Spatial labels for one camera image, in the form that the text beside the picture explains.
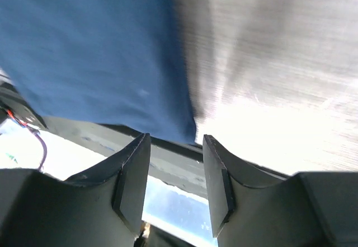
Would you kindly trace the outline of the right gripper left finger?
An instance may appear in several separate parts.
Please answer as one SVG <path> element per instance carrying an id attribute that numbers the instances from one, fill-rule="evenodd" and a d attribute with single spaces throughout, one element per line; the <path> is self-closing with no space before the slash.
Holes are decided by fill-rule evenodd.
<path id="1" fill-rule="evenodd" d="M 66 182 L 91 186 L 115 179 L 111 207 L 131 233 L 138 236 L 150 164 L 150 147 L 150 135 L 142 133 L 121 151 L 70 176 Z"/>

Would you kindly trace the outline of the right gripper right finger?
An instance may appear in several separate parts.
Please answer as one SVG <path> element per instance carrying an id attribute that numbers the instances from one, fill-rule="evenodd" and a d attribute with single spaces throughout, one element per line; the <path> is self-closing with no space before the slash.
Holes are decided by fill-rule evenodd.
<path id="1" fill-rule="evenodd" d="M 214 238 L 219 236 L 237 209 L 233 183 L 244 188 L 259 189 L 289 178 L 288 175 L 237 157 L 211 135 L 204 135 L 202 156 Z"/>

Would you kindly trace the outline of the dark blue t shirt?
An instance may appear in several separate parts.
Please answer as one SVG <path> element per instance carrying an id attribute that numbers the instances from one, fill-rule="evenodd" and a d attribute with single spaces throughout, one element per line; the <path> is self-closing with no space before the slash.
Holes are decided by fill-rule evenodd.
<path id="1" fill-rule="evenodd" d="M 1 68 L 41 116 L 195 141 L 173 0 L 1 0 Z"/>

